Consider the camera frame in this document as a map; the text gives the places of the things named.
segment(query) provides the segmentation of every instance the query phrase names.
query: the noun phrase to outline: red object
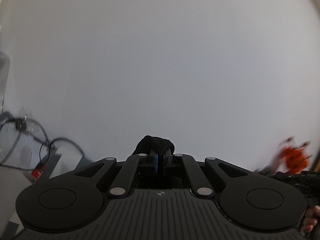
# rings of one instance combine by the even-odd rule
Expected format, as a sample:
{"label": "red object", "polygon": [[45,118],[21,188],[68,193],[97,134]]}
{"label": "red object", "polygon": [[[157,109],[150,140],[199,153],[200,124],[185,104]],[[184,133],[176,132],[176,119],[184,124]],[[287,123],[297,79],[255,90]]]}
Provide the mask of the red object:
{"label": "red object", "polygon": [[35,178],[35,179],[39,179],[40,176],[42,175],[42,171],[44,170],[45,165],[41,166],[40,168],[35,168],[32,172],[31,175]]}
{"label": "red object", "polygon": [[308,158],[310,157],[305,154],[305,148],[310,144],[309,141],[304,142],[300,146],[294,146],[291,143],[292,140],[293,137],[289,137],[281,143],[281,145],[284,144],[284,146],[278,155],[279,162],[281,160],[285,161],[289,169],[286,172],[288,175],[300,173],[303,169],[307,168],[309,165]]}

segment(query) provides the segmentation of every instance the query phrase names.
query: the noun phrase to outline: human hand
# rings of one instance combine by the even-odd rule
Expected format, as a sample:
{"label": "human hand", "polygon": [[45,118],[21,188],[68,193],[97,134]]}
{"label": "human hand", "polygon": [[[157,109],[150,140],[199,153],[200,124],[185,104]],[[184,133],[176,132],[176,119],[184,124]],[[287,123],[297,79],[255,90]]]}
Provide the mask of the human hand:
{"label": "human hand", "polygon": [[318,223],[318,220],[315,217],[320,217],[319,206],[314,206],[306,211],[303,227],[301,228],[302,233],[309,233],[313,230],[313,227]]}

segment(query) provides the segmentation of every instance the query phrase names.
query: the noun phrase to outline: blue strip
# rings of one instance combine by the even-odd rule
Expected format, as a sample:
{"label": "blue strip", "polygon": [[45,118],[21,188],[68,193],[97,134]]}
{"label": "blue strip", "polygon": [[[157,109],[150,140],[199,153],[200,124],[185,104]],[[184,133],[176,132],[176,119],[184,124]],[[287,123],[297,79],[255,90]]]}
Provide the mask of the blue strip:
{"label": "blue strip", "polygon": [[158,175],[158,155],[155,157],[155,175]]}

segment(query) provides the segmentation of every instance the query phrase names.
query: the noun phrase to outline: black cable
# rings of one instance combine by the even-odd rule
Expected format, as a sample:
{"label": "black cable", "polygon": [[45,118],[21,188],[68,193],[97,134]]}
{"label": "black cable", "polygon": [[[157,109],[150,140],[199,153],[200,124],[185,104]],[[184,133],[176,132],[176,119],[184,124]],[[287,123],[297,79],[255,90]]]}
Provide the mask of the black cable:
{"label": "black cable", "polygon": [[1,132],[2,128],[3,128],[3,126],[4,126],[5,124],[7,124],[7,123],[10,123],[10,122],[15,122],[15,119],[14,119],[14,118],[8,119],[8,120],[5,121],[3,124],[1,124],[1,126],[0,126],[0,132]]}
{"label": "black cable", "polygon": [[41,166],[42,165],[42,163],[41,163],[41,149],[42,149],[42,146],[45,144],[45,143],[47,143],[47,144],[49,144],[49,141],[48,140],[45,140],[42,144],[41,144],[41,147],[40,147],[40,150],[39,150],[39,165]]}
{"label": "black cable", "polygon": [[50,155],[51,155],[51,146],[53,145],[54,142],[56,141],[65,141],[65,142],[68,142],[68,143],[71,143],[74,147],[77,148],[77,150],[82,154],[82,155],[85,155],[84,154],[84,151],[82,150],[82,148],[77,144],[75,143],[73,140],[69,139],[69,138],[66,138],[66,137],[57,137],[55,139],[53,139],[50,144],[49,144],[49,147],[48,147],[48,157],[44,163],[44,165],[47,164],[48,160],[50,159]]}
{"label": "black cable", "polygon": [[44,136],[45,136],[45,140],[49,141],[49,138],[48,138],[48,135],[47,135],[45,129],[43,128],[43,126],[38,121],[36,121],[36,120],[34,120],[34,119],[30,118],[30,117],[25,117],[25,118],[21,118],[21,119],[38,125],[40,127],[40,129],[42,130]]}
{"label": "black cable", "polygon": [[2,159],[2,161],[0,162],[0,165],[2,165],[13,153],[13,150],[15,149],[15,147],[18,144],[18,141],[20,140],[21,137],[21,133],[19,133],[18,137],[16,138],[16,140],[14,141],[11,149],[9,150],[8,154]]}

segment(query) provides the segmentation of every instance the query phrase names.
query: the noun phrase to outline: circular pad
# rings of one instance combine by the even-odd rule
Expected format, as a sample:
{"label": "circular pad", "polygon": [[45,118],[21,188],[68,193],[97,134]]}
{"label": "circular pad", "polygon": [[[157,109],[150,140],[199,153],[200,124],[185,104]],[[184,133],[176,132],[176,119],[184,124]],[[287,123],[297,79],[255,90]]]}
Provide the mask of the circular pad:
{"label": "circular pad", "polygon": [[255,173],[228,179],[219,204],[233,222],[259,231],[295,227],[306,210],[293,186]]}
{"label": "circular pad", "polygon": [[257,188],[247,194],[247,201],[256,208],[274,209],[281,206],[283,197],[273,189]]}
{"label": "circular pad", "polygon": [[76,194],[65,188],[46,190],[39,196],[39,203],[48,209],[63,209],[76,201]]}

